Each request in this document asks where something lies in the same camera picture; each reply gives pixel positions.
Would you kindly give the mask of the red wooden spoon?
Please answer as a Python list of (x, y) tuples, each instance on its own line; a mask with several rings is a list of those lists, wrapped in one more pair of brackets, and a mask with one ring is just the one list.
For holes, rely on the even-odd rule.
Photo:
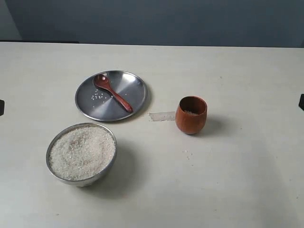
[(110, 81), (107, 76), (98, 74), (93, 79), (94, 85), (101, 89), (107, 90), (117, 100), (117, 102), (129, 113), (133, 112), (131, 105), (117, 94), (110, 86)]

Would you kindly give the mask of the brown wooden cup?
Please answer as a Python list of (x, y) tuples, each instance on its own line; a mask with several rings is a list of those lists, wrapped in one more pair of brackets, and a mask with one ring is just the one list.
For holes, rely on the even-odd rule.
[(182, 98), (175, 114), (175, 123), (185, 134), (199, 133), (205, 126), (207, 119), (207, 104), (197, 96)]

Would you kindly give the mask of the steel bowl of rice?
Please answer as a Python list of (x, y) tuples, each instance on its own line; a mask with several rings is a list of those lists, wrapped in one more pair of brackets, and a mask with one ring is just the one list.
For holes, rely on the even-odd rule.
[[(101, 127), (105, 130), (107, 130), (112, 137), (114, 138), (115, 141), (115, 145), (116, 145), (116, 149), (115, 149), (115, 153), (114, 153), (114, 157), (113, 159), (110, 161), (110, 164), (104, 169), (102, 170), (100, 173), (96, 174), (95, 176), (85, 179), (85, 180), (65, 180), (62, 179), (60, 177), (58, 177), (51, 169), (50, 164), (49, 164), (49, 154), (51, 151), (52, 146), (54, 145), (55, 141), (58, 140), (61, 136), (63, 136), (64, 134), (70, 132), (71, 130), (74, 130), (76, 128), (80, 128), (80, 127), (88, 127), (88, 126), (97, 126), (97, 127)], [(114, 134), (112, 133), (112, 131), (110, 129), (108, 129), (107, 127), (101, 125), (101, 124), (97, 124), (97, 123), (78, 123), (75, 125), (72, 125), (64, 130), (62, 130), (60, 133), (58, 133), (54, 139), (51, 141), (51, 143), (49, 144), (48, 148), (47, 148), (47, 152), (46, 152), (46, 164), (47, 164), (47, 168), (49, 169), (50, 173), (55, 176), (59, 181), (63, 182), (64, 184), (68, 184), (68, 185), (73, 185), (73, 186), (78, 186), (78, 187), (84, 187), (84, 186), (88, 186), (93, 184), (94, 182), (96, 182), (97, 180), (103, 178), (105, 175), (108, 174), (108, 172), (110, 171), (110, 169), (112, 168), (115, 159), (117, 157), (117, 140), (114, 136)]]

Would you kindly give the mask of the white uncooked rice grains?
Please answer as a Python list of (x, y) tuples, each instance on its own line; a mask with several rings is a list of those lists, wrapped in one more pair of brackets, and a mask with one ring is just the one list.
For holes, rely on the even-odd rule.
[(112, 135), (97, 126), (80, 127), (55, 141), (49, 154), (52, 171), (68, 181), (81, 181), (104, 170), (114, 157)]

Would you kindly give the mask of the round steel plate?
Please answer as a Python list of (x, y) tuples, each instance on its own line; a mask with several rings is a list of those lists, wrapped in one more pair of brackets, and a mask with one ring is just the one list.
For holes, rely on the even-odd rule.
[(76, 106), (86, 117), (101, 122), (120, 121), (144, 107), (148, 89), (140, 77), (121, 70), (99, 74), (109, 79), (111, 88), (131, 105), (133, 111), (127, 112), (109, 91), (95, 86), (93, 75), (78, 87), (75, 95)]

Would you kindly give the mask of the clear tape strip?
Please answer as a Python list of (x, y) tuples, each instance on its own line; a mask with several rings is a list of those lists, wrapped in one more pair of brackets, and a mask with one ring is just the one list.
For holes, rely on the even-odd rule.
[(174, 121), (175, 120), (175, 112), (149, 113), (149, 117), (154, 122)]

